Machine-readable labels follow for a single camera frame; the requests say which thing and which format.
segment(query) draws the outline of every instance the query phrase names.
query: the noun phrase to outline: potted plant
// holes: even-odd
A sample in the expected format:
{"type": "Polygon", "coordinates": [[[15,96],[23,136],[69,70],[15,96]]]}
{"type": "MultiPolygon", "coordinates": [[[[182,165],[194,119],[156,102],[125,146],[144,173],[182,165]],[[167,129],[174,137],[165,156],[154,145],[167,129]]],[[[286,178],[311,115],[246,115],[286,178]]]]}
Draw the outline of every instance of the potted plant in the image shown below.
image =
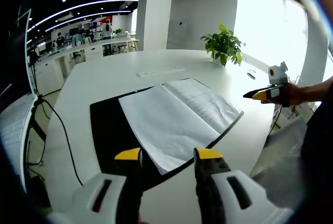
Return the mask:
{"type": "Polygon", "coordinates": [[[122,33],[124,30],[122,28],[116,29],[116,34],[122,33]]]}
{"type": "Polygon", "coordinates": [[[222,64],[224,67],[228,60],[234,64],[240,64],[242,61],[242,53],[240,50],[241,41],[234,36],[234,32],[228,30],[224,25],[219,26],[220,33],[207,34],[201,37],[206,42],[205,49],[207,53],[211,53],[214,62],[222,64]]]}

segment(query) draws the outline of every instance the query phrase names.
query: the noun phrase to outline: document page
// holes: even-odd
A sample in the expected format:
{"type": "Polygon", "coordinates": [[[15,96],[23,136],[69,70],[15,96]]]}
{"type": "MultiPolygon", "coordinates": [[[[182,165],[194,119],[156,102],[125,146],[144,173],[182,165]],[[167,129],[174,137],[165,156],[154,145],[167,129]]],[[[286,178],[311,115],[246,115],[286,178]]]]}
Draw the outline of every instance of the document page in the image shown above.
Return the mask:
{"type": "Polygon", "coordinates": [[[193,157],[219,136],[211,126],[162,85],[119,99],[132,131],[160,174],[193,157]]]}
{"type": "Polygon", "coordinates": [[[220,135],[237,120],[241,111],[220,94],[193,78],[167,82],[164,87],[189,106],[220,135]]]}

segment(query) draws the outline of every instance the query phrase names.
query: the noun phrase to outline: black mat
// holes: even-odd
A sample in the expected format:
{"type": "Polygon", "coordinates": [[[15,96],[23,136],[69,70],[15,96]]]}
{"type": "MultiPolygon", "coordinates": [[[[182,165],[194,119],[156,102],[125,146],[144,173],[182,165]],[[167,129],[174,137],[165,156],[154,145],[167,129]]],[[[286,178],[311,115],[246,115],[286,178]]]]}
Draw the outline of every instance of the black mat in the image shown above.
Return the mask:
{"type": "MultiPolygon", "coordinates": [[[[95,145],[95,151],[102,173],[105,174],[119,174],[114,162],[114,157],[124,151],[142,146],[136,139],[126,116],[120,106],[119,98],[138,93],[132,92],[118,97],[106,99],[90,105],[91,126],[95,145]]],[[[227,129],[218,139],[207,146],[213,147],[221,138],[228,133],[228,131],[238,122],[243,116],[243,112],[238,119],[227,129]]],[[[189,166],[193,159],[186,162],[181,167],[165,174],[160,175],[154,163],[147,153],[143,156],[143,187],[148,190],[181,172],[184,168],[189,166]]]]}

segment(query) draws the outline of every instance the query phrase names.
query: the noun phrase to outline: bright window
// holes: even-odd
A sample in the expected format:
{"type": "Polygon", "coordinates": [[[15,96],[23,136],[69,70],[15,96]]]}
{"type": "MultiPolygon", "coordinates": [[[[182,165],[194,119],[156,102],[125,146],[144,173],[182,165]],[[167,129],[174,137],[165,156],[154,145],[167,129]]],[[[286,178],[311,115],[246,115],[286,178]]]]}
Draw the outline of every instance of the bright window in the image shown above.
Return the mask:
{"type": "Polygon", "coordinates": [[[246,44],[242,51],[271,66],[282,61],[295,80],[304,65],[308,21],[293,0],[238,0],[235,35],[246,44]]]}
{"type": "Polygon", "coordinates": [[[136,19],[137,19],[137,9],[133,10],[132,13],[132,24],[131,24],[131,32],[136,32],[136,19]]]}
{"type": "Polygon", "coordinates": [[[328,80],[332,76],[333,76],[333,57],[330,51],[328,50],[323,81],[328,80]]]}

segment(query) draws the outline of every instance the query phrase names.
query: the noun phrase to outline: white pillar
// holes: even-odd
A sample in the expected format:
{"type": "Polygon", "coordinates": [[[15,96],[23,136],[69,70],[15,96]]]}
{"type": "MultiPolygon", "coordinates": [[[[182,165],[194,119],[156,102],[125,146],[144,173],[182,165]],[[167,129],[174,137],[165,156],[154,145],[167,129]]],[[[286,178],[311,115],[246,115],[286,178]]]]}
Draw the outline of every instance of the white pillar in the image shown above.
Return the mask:
{"type": "Polygon", "coordinates": [[[319,23],[308,14],[308,47],[306,49],[300,86],[309,86],[323,81],[327,60],[328,39],[319,23]]]}
{"type": "Polygon", "coordinates": [[[139,50],[167,48],[171,0],[139,0],[136,38],[139,50]]]}

